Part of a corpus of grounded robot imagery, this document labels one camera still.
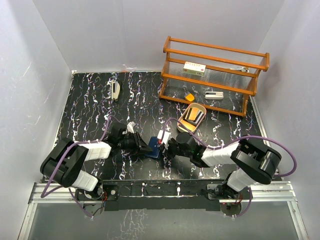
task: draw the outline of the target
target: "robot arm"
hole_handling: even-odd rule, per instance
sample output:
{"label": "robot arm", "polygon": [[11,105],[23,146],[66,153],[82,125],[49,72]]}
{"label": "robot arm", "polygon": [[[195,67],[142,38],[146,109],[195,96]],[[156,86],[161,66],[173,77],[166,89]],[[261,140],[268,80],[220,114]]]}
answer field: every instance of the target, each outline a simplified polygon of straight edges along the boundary
{"label": "robot arm", "polygon": [[240,168],[226,178],[225,184],[216,189],[216,196],[235,195],[245,187],[258,182],[270,184],[280,163],[281,155],[257,139],[244,139],[221,149],[211,149],[197,144],[187,132],[179,133],[176,139],[163,138],[163,152],[169,157],[184,156],[200,168],[217,164],[237,164]]}
{"label": "robot arm", "polygon": [[[75,145],[60,165],[53,180],[65,188],[76,187],[87,191],[91,197],[99,197],[102,193],[102,183],[97,177],[81,170],[85,161],[107,159],[119,150],[128,150],[132,155],[144,155],[152,149],[142,140],[138,132],[134,132],[135,123],[128,125],[115,123],[106,139],[87,144]],[[60,158],[67,148],[74,143],[71,139],[63,138],[53,148],[43,161],[40,172],[50,177]]]}

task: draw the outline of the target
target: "blue object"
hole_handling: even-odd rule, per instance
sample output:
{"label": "blue object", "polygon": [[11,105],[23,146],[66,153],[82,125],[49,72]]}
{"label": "blue object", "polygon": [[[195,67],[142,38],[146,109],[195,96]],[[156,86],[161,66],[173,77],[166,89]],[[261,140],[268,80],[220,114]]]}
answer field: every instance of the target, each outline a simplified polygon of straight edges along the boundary
{"label": "blue object", "polygon": [[151,159],[159,159],[160,158],[160,150],[158,144],[158,138],[156,136],[152,136],[150,138],[148,146],[152,148],[152,152],[145,154],[146,157]]}

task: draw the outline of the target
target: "wooden rack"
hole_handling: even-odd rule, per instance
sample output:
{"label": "wooden rack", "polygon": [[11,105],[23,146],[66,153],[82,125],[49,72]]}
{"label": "wooden rack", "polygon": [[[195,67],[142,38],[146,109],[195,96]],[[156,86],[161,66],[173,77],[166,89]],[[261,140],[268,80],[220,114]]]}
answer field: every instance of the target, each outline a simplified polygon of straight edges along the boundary
{"label": "wooden rack", "polygon": [[[266,72],[269,68],[269,53],[240,50],[170,36],[165,41],[163,52],[166,53],[166,59],[161,72],[163,84],[159,98],[190,104],[191,102],[184,98],[185,94],[190,92],[195,96],[194,103],[201,104],[207,109],[242,117],[247,113],[249,96],[255,96],[257,93],[258,76],[261,70]],[[184,73],[185,62],[205,64],[204,76]],[[250,73],[235,70],[235,67],[251,68],[255,71]],[[224,98],[223,100],[206,100],[206,91],[223,92]]]}

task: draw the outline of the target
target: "white wall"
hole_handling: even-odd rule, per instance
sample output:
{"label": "white wall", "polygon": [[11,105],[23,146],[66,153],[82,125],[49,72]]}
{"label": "white wall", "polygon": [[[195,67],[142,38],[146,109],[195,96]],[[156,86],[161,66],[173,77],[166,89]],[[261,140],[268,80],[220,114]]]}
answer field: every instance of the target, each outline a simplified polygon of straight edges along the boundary
{"label": "white wall", "polygon": [[0,239],[17,239],[71,71],[32,0],[0,0]]}
{"label": "white wall", "polygon": [[[270,53],[256,101],[269,137],[288,146],[298,166],[288,177],[310,239],[320,239],[320,2],[287,0],[259,51]],[[292,168],[286,154],[282,173]]]}
{"label": "white wall", "polygon": [[167,36],[257,51],[283,0],[33,0],[71,70],[161,70]]}

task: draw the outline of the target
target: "white box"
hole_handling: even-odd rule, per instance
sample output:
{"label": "white box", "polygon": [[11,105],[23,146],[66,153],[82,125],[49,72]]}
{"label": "white box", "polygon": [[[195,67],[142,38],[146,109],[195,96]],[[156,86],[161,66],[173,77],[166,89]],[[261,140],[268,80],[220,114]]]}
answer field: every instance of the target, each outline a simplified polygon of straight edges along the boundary
{"label": "white box", "polygon": [[193,63],[186,61],[183,66],[183,72],[186,74],[196,75],[196,76],[204,76],[206,70],[206,65]]}

